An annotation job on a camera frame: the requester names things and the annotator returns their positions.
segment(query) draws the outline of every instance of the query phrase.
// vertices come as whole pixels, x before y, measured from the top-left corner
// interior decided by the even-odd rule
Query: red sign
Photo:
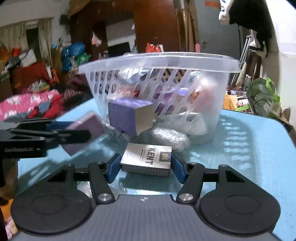
[[[220,2],[205,1],[205,5],[212,8],[221,8]]]

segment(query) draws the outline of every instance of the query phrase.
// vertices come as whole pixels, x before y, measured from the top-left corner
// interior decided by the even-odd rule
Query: brown wooden cabinet
[[[91,1],[84,9],[70,18],[70,31],[72,42],[83,42],[87,53],[97,57],[97,51],[91,46],[92,32],[95,26],[102,31],[96,32],[106,36],[99,22],[104,22],[119,14],[132,13],[135,23],[138,52],[145,52],[147,43],[153,43],[157,37],[165,51],[179,51],[178,29],[176,23],[175,6],[173,0],[112,0],[108,2]]]

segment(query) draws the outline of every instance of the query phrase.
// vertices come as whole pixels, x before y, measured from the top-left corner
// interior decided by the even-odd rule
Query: screw
[[[103,201],[103,202],[107,202],[107,201],[110,201],[112,199],[112,196],[108,193],[102,193],[98,196],[98,199],[100,201]]]
[[[179,199],[182,201],[191,201],[193,199],[193,196],[189,193],[182,193],[179,195]]]

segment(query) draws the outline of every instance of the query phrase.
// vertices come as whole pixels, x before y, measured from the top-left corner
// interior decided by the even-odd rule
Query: clear plastic basket
[[[81,65],[100,115],[108,101],[130,96],[153,101],[157,125],[209,140],[217,126],[230,73],[239,61],[202,53],[145,53]]]

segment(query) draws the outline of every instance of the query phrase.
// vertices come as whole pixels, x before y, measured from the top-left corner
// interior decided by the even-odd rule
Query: blue table
[[[92,99],[60,117],[59,121],[74,121],[87,111],[96,111]],[[114,137],[102,137],[84,151],[70,157],[61,147],[48,151],[46,158],[19,161],[19,187],[22,192],[38,180],[66,163],[86,167],[94,161],[108,161],[115,153],[123,154],[126,144]],[[280,203],[281,216],[274,233],[283,241],[296,238],[296,148],[284,127],[277,121],[254,115],[222,110],[214,138],[193,145],[186,153],[178,153],[185,161],[199,162],[207,168],[227,164],[272,194]],[[181,188],[177,179],[152,177],[120,171],[113,190],[125,188],[129,194],[176,194]],[[215,188],[203,187],[202,195]]]

